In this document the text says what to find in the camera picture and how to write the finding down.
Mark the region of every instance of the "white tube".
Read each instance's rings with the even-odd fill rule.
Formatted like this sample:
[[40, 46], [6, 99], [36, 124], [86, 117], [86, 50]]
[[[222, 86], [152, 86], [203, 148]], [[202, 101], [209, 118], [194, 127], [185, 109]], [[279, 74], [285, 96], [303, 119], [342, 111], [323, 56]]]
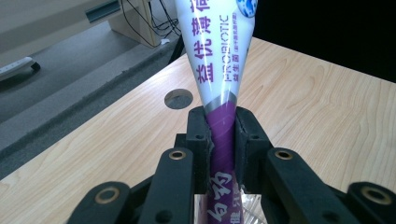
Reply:
[[236, 101], [254, 29], [256, 0], [176, 0], [185, 48], [215, 148], [204, 223], [243, 223], [233, 171]]

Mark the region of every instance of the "purple label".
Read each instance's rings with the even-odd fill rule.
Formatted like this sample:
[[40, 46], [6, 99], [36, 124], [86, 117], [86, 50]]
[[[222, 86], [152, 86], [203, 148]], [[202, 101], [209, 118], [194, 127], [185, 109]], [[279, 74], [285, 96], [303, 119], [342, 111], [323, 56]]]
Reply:
[[206, 115], [215, 149], [210, 162], [208, 223], [243, 223], [241, 195], [233, 171], [233, 124], [236, 105], [232, 102]]

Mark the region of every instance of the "light wood tabletop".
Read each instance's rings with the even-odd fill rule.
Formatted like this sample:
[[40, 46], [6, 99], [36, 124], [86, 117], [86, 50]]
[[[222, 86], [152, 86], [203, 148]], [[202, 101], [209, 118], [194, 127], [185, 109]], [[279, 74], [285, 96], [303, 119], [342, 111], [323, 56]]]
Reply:
[[[174, 89], [190, 91], [191, 105], [168, 108]], [[153, 175], [200, 104], [184, 55], [1, 180], [0, 223], [64, 223], [96, 185]], [[325, 183], [396, 191], [396, 84], [253, 38], [238, 105]]]

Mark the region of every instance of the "mounting hole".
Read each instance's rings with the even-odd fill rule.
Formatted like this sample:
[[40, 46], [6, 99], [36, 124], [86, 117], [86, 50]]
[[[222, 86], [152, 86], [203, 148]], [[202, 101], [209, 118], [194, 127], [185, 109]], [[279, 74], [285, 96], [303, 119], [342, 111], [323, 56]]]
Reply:
[[172, 220], [172, 213], [168, 210], [162, 210], [155, 216], [157, 223], [168, 223]]
[[169, 153], [169, 158], [175, 161], [183, 160], [186, 156], [186, 153], [180, 150], [172, 151], [171, 153]]
[[171, 109], [183, 109], [192, 102], [192, 93], [184, 89], [169, 91], [165, 96], [165, 104]]
[[390, 196], [381, 189], [364, 186], [361, 188], [361, 194], [373, 203], [389, 205], [392, 203]]
[[95, 201], [99, 204], [112, 203], [120, 196], [120, 190], [115, 187], [108, 187], [99, 191], [95, 196]]
[[275, 155], [280, 158], [281, 160], [291, 160], [293, 158], [293, 155], [291, 155], [289, 152], [287, 151], [283, 151], [283, 150], [279, 150], [275, 153]]
[[340, 217], [334, 212], [325, 211], [322, 216], [328, 223], [340, 223]]

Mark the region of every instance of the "white device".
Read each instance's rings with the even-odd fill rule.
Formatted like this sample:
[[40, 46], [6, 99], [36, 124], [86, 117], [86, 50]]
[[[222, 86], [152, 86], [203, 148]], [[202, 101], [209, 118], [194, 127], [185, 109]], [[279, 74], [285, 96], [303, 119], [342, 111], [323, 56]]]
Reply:
[[25, 57], [16, 61], [15, 63], [11, 63], [4, 67], [0, 68], [0, 81], [3, 81], [7, 78], [13, 77], [19, 74], [22, 70], [27, 67], [31, 67], [33, 70], [38, 71], [40, 69], [40, 64], [35, 62], [31, 57]]

